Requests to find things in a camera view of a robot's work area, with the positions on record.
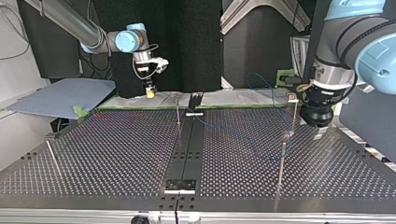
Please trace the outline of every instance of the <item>white wall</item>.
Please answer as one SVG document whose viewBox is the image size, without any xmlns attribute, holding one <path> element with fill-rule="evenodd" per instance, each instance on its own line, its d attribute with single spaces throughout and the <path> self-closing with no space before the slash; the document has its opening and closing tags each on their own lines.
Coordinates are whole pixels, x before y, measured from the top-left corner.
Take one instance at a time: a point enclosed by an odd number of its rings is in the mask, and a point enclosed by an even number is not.
<svg viewBox="0 0 396 224">
<path fill-rule="evenodd" d="M 0 0 L 18 11 L 16 0 Z M 21 29 L 18 19 L 7 9 L 3 11 L 14 25 Z M 0 59 L 23 52 L 26 43 L 7 25 L 0 11 Z M 15 59 L 0 60 L 0 109 L 22 96 L 46 86 L 41 78 L 32 50 Z M 0 112 L 0 170 L 10 165 L 27 151 L 44 142 L 51 132 L 51 118 Z"/>
<path fill-rule="evenodd" d="M 18 11 L 16 0 L 0 0 Z M 11 18 L 18 29 L 21 29 L 18 19 L 9 10 L 3 11 Z M 0 11 L 0 58 L 23 52 L 27 44 L 7 25 Z M 19 97 L 27 92 L 46 86 L 45 79 L 38 72 L 32 50 L 15 59 L 0 60 L 0 102 Z"/>
</svg>

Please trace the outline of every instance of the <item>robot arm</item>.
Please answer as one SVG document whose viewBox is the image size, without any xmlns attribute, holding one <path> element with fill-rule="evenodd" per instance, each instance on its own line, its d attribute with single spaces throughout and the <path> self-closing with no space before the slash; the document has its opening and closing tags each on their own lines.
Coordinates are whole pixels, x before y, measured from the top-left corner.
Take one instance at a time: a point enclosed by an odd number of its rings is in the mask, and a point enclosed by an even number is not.
<svg viewBox="0 0 396 224">
<path fill-rule="evenodd" d="M 396 21 L 380 14 L 386 0 L 332 0 L 318 44 L 302 118 L 312 126 L 332 121 L 358 80 L 396 94 Z"/>
<path fill-rule="evenodd" d="M 158 45 L 150 45 L 143 23 L 127 25 L 126 30 L 106 33 L 101 27 L 79 15 L 65 0 L 25 0 L 70 35 L 80 41 L 87 53 L 124 52 L 133 54 L 135 74 L 142 80 L 149 98 L 156 91 L 155 74 L 160 74 L 169 64 L 163 58 L 154 57 Z"/>
</svg>

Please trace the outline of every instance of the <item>black backdrop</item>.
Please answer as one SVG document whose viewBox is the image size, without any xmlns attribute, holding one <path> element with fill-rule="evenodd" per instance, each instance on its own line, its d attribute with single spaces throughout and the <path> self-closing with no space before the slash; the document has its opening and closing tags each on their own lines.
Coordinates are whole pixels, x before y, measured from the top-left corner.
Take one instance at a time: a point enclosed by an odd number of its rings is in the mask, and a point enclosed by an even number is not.
<svg viewBox="0 0 396 224">
<path fill-rule="evenodd" d="M 143 22 L 157 56 L 169 61 L 156 76 L 159 91 L 217 91 L 222 62 L 219 32 L 221 0 L 94 0 L 100 25 L 106 31 L 124 30 Z M 144 94 L 132 71 L 132 55 L 114 53 L 113 77 L 121 97 Z"/>
</svg>

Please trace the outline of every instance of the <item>cable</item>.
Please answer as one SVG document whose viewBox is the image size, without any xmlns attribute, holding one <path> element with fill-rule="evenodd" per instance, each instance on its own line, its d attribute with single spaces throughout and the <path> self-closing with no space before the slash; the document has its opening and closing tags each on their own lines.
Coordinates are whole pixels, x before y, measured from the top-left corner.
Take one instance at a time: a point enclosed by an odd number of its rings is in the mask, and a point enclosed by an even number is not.
<svg viewBox="0 0 396 224">
<path fill-rule="evenodd" d="M 297 66 L 297 57 L 296 57 L 296 53 L 295 53 L 295 49 L 294 49 L 294 41 L 293 41 L 293 37 L 294 37 L 294 23 L 296 22 L 296 17 L 297 17 L 297 12 L 298 12 L 298 8 L 300 6 L 300 3 L 297 1 L 297 6 L 296 9 L 294 10 L 294 15 L 293 15 L 293 21 L 291 23 L 291 53 L 293 55 L 294 61 L 296 62 L 296 70 L 297 70 L 297 75 L 300 77 L 301 80 L 303 80 L 303 77 L 300 74 L 300 70 L 298 69 Z"/>
<path fill-rule="evenodd" d="M 276 109 L 276 111 L 279 111 L 279 110 L 282 110 L 282 111 L 283 111 L 283 115 L 280 114 L 280 117 L 282 118 L 283 122 L 286 124 L 287 129 L 288 129 L 288 133 L 291 133 L 291 129 L 290 129 L 289 125 L 288 125 L 288 122 L 287 122 L 286 119 L 285 119 L 285 117 L 286 117 L 286 111 L 285 111 L 283 108 L 280 108 L 280 107 L 277 107 L 277 106 L 276 106 L 276 102 L 275 102 L 275 99 L 274 99 L 274 97 L 276 96 L 276 95 L 275 95 L 274 88 L 269 84 L 269 82 L 268 82 L 267 80 L 265 80 L 265 78 L 264 78 L 262 75 L 260 75 L 260 74 L 258 74 L 258 73 L 250 73 L 249 75 L 256 75 L 256 76 L 260 77 L 260 78 L 265 82 L 265 84 L 271 89 L 273 107 Z M 277 157 L 277 158 L 272 158 L 272 161 L 273 161 L 273 162 L 280 161 L 282 158 L 287 157 L 287 156 L 293 151 L 293 149 L 289 149 L 289 146 L 292 146 L 292 139 L 293 139 L 293 138 L 290 136 L 290 142 L 288 143 L 288 148 L 286 148 L 285 153 L 284 153 L 283 155 L 280 155 L 280 156 Z"/>
<path fill-rule="evenodd" d="M 262 87 L 262 88 L 253 88 L 253 87 L 250 85 L 250 81 L 249 81 L 249 78 L 248 78 L 249 76 L 252 76 L 252 75 L 261 78 L 262 81 L 264 81 L 265 84 L 266 84 L 267 86 L 264 86 L 264 87 Z M 265 78 L 262 77 L 262 75 L 257 74 L 257 73 L 248 73 L 248 74 L 247 74 L 247 85 L 248 85 L 248 87 L 249 87 L 251 90 L 270 90 L 270 89 L 272 89 L 271 85 L 265 80 Z M 275 98 L 286 98 L 286 95 L 285 95 L 285 96 L 277 96 L 277 95 L 276 95 L 276 92 L 274 92 L 274 95 L 275 95 Z"/>
<path fill-rule="evenodd" d="M 6 12 L 3 10 L 3 7 L 4 7 L 4 8 L 7 8 L 8 10 L 10 10 L 10 11 L 18 18 L 18 20 L 20 21 L 22 34 L 18 31 L 18 29 L 15 27 L 15 25 L 14 25 L 14 24 L 12 23 L 12 21 L 9 19 L 9 17 L 8 17 L 7 14 L 6 14 Z M 0 60 L 8 60 L 8 59 L 18 58 L 18 57 L 24 55 L 24 54 L 29 50 L 29 48 L 30 48 L 30 43 L 29 43 L 29 40 L 28 40 L 28 38 L 27 38 L 25 29 L 24 29 L 24 26 L 23 26 L 23 20 L 22 20 L 21 16 L 18 14 L 18 12 L 17 12 L 14 8 L 12 8 L 11 6 L 9 6 L 9 5 L 7 5 L 7 4 L 1 4 L 1 5 L 0 5 L 0 9 L 1 9 L 1 11 L 2 11 L 3 17 L 7 20 L 7 22 L 8 22 L 9 25 L 10 25 L 10 27 L 11 27 L 11 28 L 16 32 L 16 34 L 17 34 L 24 42 L 26 42 L 26 44 L 27 44 L 26 49 L 25 49 L 23 52 L 21 52 L 21 53 L 19 53 L 19 54 L 16 54 L 16 55 L 13 55 L 13 56 L 0 58 Z"/>
<path fill-rule="evenodd" d="M 133 58 L 133 59 L 132 59 L 132 68 L 134 69 L 134 74 L 135 74 L 140 80 L 144 80 L 144 79 L 147 79 L 147 78 L 149 78 L 149 77 L 152 77 L 152 76 L 154 76 L 155 73 L 157 72 L 157 69 L 155 69 L 150 75 L 145 76 L 145 77 L 141 77 L 141 76 L 139 76 L 139 75 L 137 74 L 137 71 L 136 71 L 136 68 L 135 68 L 134 63 L 135 63 L 135 59 Z"/>
<path fill-rule="evenodd" d="M 79 45 L 78 40 L 77 40 L 77 48 L 78 48 L 78 58 L 79 58 L 80 60 L 82 60 L 84 63 L 86 63 L 86 64 L 92 69 L 92 73 L 91 73 L 90 78 L 92 78 L 93 75 L 94 75 L 95 73 L 96 73 L 96 75 L 99 76 L 100 78 L 103 78 L 103 77 L 101 76 L 101 74 L 99 74 L 98 72 L 96 72 L 95 67 L 94 67 L 86 58 L 84 58 L 84 57 L 82 56 L 82 54 L 81 54 L 81 48 L 80 48 L 80 45 Z"/>
<path fill-rule="evenodd" d="M 107 60 L 106 60 L 106 67 L 105 68 L 99 68 L 98 66 L 96 66 L 92 60 L 92 54 L 90 54 L 90 63 L 92 64 L 92 66 L 101 72 L 106 71 L 109 67 L 110 67 L 110 57 L 107 56 Z"/>
<path fill-rule="evenodd" d="M 315 109 L 327 108 L 329 106 L 337 105 L 337 104 L 343 102 L 350 95 L 350 93 L 352 93 L 353 90 L 355 90 L 356 86 L 358 85 L 358 80 L 359 80 L 359 77 L 355 73 L 355 76 L 354 76 L 354 79 L 353 79 L 353 83 L 352 83 L 352 86 L 349 88 L 349 91 L 346 94 L 344 94 L 340 99 L 335 101 L 335 102 L 331 102 L 331 103 L 326 104 L 326 105 L 309 105 L 304 99 L 302 100 L 302 102 L 303 102 L 303 104 L 306 107 L 315 108 Z"/>
</svg>

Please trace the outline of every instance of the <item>optical breadboard table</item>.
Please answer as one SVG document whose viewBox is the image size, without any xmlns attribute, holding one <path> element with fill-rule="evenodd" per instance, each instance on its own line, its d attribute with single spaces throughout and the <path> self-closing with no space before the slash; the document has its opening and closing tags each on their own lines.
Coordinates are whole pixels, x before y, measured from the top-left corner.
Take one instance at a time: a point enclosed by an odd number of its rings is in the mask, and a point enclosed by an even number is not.
<svg viewBox="0 0 396 224">
<path fill-rule="evenodd" d="M 290 115 L 203 112 L 97 111 L 0 173 L 0 210 L 396 214 L 396 174 L 337 128 L 296 125 L 280 188 Z"/>
</svg>

